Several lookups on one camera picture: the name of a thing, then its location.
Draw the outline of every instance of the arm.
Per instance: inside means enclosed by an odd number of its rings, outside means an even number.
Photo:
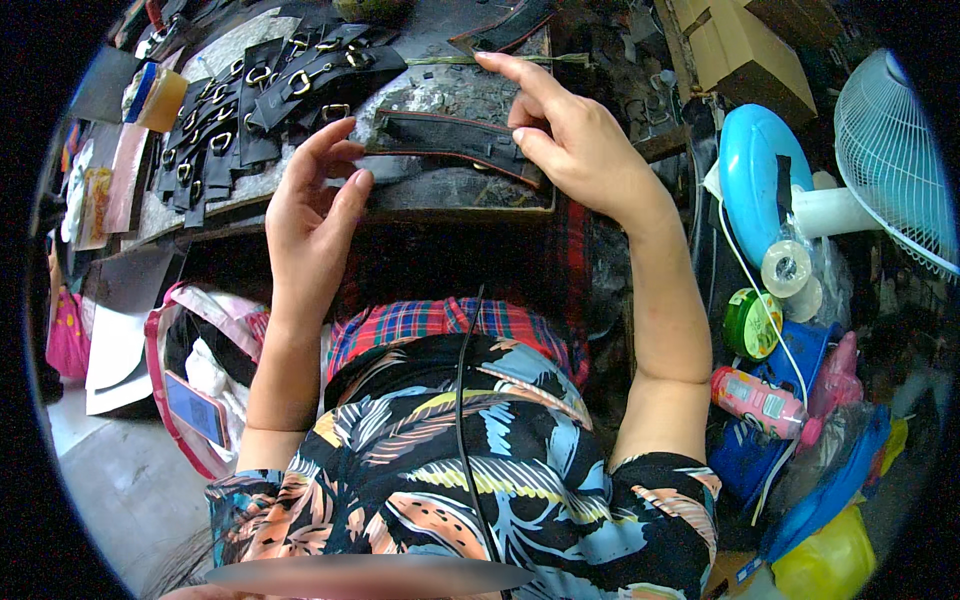
[[[316,418],[323,318],[373,187],[370,171],[350,163],[363,155],[363,146],[346,141],[355,123],[332,123],[297,148],[267,209],[274,297],[238,471],[287,468]],[[347,176],[340,190],[324,186],[327,177]]]
[[[601,105],[571,94],[533,63],[476,58],[520,85],[508,125],[523,153],[567,196],[614,218],[630,239],[637,372],[610,464],[647,452],[705,461],[710,338],[673,201]]]

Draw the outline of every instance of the yellow plastic bag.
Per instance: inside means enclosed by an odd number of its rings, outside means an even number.
[[[894,464],[894,459],[900,456],[906,448],[906,419],[890,421],[890,437],[883,445],[883,463],[880,465],[880,477],[887,474],[887,470]]]
[[[856,506],[771,565],[777,589],[790,600],[853,598],[874,567],[874,548]]]

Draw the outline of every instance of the plaid fabric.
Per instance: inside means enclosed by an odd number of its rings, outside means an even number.
[[[429,335],[465,333],[476,308],[476,298],[394,302],[368,308],[346,324],[334,323],[327,381],[369,349]],[[508,302],[483,300],[474,333],[517,340],[533,348],[560,367],[574,385],[581,385],[586,376],[586,357],[571,365],[566,343],[544,317]]]

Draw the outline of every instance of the black cable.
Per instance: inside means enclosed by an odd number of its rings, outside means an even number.
[[[460,346],[460,360],[457,361],[457,396],[454,410],[456,411],[457,420],[457,448],[460,450],[460,462],[464,466],[464,478],[467,479],[467,488],[470,492],[470,500],[473,502],[473,510],[476,511],[477,514],[480,533],[483,535],[484,543],[490,548],[490,556],[493,561],[495,563],[502,563],[503,561],[500,560],[500,553],[496,549],[496,544],[493,543],[490,524],[483,514],[483,509],[480,508],[480,495],[477,493],[476,482],[473,481],[473,469],[470,467],[470,461],[467,459],[467,447],[464,444],[464,362],[467,356],[467,344],[470,341],[470,335],[472,335],[473,328],[477,323],[477,318],[480,316],[484,287],[486,286],[481,285],[480,291],[477,292],[477,309],[473,313],[473,318],[470,319],[470,326],[467,329],[467,335],[464,336],[464,343]],[[500,595],[503,598],[512,597],[507,590],[501,591]]]

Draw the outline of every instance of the woman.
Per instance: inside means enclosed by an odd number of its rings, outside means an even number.
[[[335,196],[322,188],[363,154],[345,140],[354,125],[345,119],[298,148],[267,211],[272,316],[237,473],[207,491],[214,562],[498,556],[534,573],[514,598],[699,597],[720,482],[704,465],[710,342],[679,215],[603,107],[530,62],[476,58],[521,87],[509,125],[523,153],[630,238],[637,372],[612,456],[570,383],[564,342],[542,319],[489,300],[403,302],[358,317],[333,350],[342,360],[325,395],[337,408],[315,420],[321,319],[373,186],[360,170]],[[478,307],[463,428],[486,523],[454,415],[458,354]]]

